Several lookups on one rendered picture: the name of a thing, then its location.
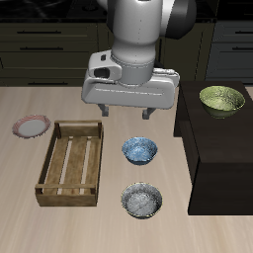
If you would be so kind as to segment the dark wooden cabinet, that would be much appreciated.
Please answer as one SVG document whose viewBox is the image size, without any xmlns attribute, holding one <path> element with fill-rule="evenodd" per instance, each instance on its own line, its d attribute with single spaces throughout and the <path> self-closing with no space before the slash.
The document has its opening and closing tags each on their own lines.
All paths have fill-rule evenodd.
<svg viewBox="0 0 253 253">
<path fill-rule="evenodd" d="M 217 120 L 203 108 L 209 86 L 239 91 L 244 106 Z M 183 139 L 192 192 L 189 215 L 253 215 L 253 100 L 239 81 L 182 81 L 174 135 Z"/>
</svg>

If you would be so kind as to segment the wooden slat tray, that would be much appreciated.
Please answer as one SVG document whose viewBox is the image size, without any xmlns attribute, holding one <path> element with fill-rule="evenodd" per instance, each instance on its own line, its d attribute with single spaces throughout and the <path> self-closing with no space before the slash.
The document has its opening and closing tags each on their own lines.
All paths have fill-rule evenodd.
<svg viewBox="0 0 253 253">
<path fill-rule="evenodd" d="M 35 186 L 41 207 L 95 207 L 104 127 L 101 121 L 55 121 Z"/>
</svg>

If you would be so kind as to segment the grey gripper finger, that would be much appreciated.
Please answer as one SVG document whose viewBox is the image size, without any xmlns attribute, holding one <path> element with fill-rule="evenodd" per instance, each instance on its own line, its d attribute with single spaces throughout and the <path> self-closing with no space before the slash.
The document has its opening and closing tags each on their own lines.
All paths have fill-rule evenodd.
<svg viewBox="0 0 253 253">
<path fill-rule="evenodd" d="M 142 118 L 148 120 L 150 115 L 155 111 L 155 108 L 147 108 L 142 111 Z"/>
<path fill-rule="evenodd" d="M 108 117 L 109 116 L 109 107 L 104 104 L 98 104 L 98 107 L 102 111 L 102 117 Z"/>
</svg>

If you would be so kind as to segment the grey black bowl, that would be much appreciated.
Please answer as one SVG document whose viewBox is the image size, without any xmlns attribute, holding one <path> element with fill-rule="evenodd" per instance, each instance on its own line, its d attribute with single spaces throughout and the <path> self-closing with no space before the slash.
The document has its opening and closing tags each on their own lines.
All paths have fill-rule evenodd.
<svg viewBox="0 0 253 253">
<path fill-rule="evenodd" d="M 123 190 L 121 203 L 125 211 L 132 217 L 148 219 L 161 210 L 163 197 L 156 187 L 138 182 Z"/>
</svg>

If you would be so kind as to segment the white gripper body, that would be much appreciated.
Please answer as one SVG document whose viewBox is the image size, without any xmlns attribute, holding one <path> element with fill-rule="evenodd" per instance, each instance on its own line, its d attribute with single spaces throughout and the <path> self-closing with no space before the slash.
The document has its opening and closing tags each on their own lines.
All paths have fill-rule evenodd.
<svg viewBox="0 0 253 253">
<path fill-rule="evenodd" d="M 154 68 L 150 80 L 142 85 L 124 85 L 86 74 L 81 99 L 89 104 L 168 110 L 173 107 L 179 81 L 175 70 L 162 68 Z"/>
</svg>

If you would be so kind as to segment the green bowl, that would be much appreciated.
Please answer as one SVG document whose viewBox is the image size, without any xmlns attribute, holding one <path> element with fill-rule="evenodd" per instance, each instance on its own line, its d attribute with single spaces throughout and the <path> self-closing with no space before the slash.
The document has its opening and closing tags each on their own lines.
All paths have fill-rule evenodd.
<svg viewBox="0 0 253 253">
<path fill-rule="evenodd" d="M 245 98 L 239 91 L 226 86 L 209 86 L 203 89 L 200 100 L 205 111 L 215 119 L 229 118 L 245 104 Z"/>
</svg>

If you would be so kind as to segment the blue bowl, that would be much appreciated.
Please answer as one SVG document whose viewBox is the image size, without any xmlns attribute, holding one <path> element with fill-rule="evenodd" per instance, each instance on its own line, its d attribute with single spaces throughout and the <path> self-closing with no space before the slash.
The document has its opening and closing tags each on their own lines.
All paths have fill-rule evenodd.
<svg viewBox="0 0 253 253">
<path fill-rule="evenodd" d="M 126 159 L 134 165 L 145 165 L 157 154 L 158 147 L 154 141 L 146 137 L 133 137 L 122 146 Z"/>
</svg>

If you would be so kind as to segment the dark kitchen cupboards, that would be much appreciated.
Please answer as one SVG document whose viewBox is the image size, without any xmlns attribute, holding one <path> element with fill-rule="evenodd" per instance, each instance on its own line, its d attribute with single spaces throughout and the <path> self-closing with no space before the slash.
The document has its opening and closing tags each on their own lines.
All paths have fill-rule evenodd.
<svg viewBox="0 0 253 253">
<path fill-rule="evenodd" d="M 110 49 L 114 36 L 96 0 L 78 1 L 0 0 L 0 86 L 82 86 L 89 57 Z M 182 39 L 160 37 L 160 66 L 204 81 L 216 22 L 198 17 Z"/>
</svg>

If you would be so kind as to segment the red rimmed white plate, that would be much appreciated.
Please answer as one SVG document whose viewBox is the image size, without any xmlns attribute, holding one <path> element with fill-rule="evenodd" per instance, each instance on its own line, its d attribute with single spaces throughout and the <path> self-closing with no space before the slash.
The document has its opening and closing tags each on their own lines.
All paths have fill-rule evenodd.
<svg viewBox="0 0 253 253">
<path fill-rule="evenodd" d="M 46 133 L 50 125 L 51 121 L 47 116 L 25 116 L 13 124 L 12 133 L 19 138 L 35 138 Z"/>
</svg>

